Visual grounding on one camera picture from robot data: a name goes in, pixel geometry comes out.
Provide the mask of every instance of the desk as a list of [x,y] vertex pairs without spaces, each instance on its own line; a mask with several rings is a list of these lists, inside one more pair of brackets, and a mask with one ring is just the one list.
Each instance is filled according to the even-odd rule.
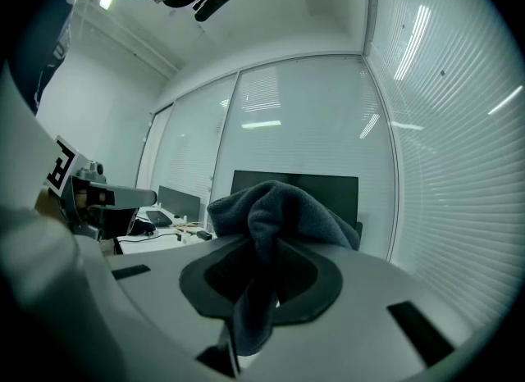
[[[167,227],[167,228],[159,228],[155,229],[152,236],[148,237],[144,234],[137,235],[137,236],[120,236],[116,238],[116,241],[118,242],[119,246],[121,247],[122,253],[124,254],[136,254],[139,252],[152,252],[152,251],[162,251],[163,249],[172,249],[172,248],[180,248],[187,245],[191,245],[194,243],[201,243],[204,242],[202,239],[198,238],[197,235],[191,235],[189,237],[189,240],[186,240],[182,238],[181,241],[177,239],[176,234],[179,233],[178,230],[176,230],[175,225],[182,225],[184,222],[182,219],[174,219],[173,214],[164,210],[160,207],[141,207],[139,209],[139,214],[137,215],[137,218],[142,221],[149,221],[148,217],[146,216],[147,211],[161,211],[166,216],[170,218],[170,220],[174,223],[174,225]],[[194,227],[192,228],[195,232],[198,232],[200,230],[205,230],[201,227]]]

